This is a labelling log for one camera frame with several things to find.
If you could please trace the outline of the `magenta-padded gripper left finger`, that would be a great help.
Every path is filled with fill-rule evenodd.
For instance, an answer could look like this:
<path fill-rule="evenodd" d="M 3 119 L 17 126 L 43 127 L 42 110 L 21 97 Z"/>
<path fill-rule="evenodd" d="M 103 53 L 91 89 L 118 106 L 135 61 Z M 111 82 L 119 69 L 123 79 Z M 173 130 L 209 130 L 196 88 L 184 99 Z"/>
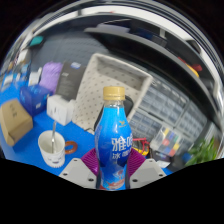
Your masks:
<path fill-rule="evenodd" d="M 100 172 L 96 150 L 91 149 L 81 158 L 73 158 L 60 177 L 84 188 L 97 189 L 100 184 Z"/>

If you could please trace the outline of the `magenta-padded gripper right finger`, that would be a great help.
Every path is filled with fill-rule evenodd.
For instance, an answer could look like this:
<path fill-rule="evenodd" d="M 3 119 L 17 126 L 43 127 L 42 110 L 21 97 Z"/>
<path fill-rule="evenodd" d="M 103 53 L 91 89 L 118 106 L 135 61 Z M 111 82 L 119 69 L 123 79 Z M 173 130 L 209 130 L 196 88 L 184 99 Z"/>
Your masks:
<path fill-rule="evenodd" d="M 132 149 L 126 165 L 126 188 L 135 189 L 157 181 L 166 174 L 154 159 L 146 159 Z"/>

